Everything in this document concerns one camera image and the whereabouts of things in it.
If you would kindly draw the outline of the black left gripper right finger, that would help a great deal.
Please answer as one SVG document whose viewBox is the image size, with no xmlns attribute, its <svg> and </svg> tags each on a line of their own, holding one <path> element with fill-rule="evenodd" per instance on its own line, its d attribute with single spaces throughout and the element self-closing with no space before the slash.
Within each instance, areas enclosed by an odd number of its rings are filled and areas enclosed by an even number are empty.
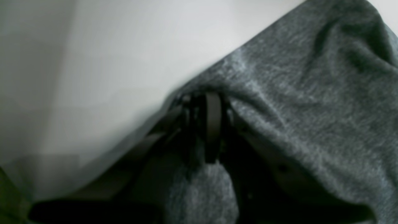
<svg viewBox="0 0 398 224">
<path fill-rule="evenodd" d="M 374 222 L 366 205 L 328 193 L 294 160 L 260 139 L 220 93 L 206 92 L 205 161 L 219 162 L 236 194 L 237 224 Z"/>
</svg>

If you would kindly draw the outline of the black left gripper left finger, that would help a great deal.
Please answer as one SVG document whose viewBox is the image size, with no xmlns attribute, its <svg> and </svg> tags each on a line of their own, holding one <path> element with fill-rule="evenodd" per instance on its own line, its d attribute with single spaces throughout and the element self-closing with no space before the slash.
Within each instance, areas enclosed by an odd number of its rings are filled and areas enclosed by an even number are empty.
<svg viewBox="0 0 398 224">
<path fill-rule="evenodd" d="M 163 197 L 174 171 L 192 165 L 197 114 L 205 95 L 178 98 L 150 132 L 101 176 L 77 192 L 35 203 L 37 224 L 163 224 Z"/>
</svg>

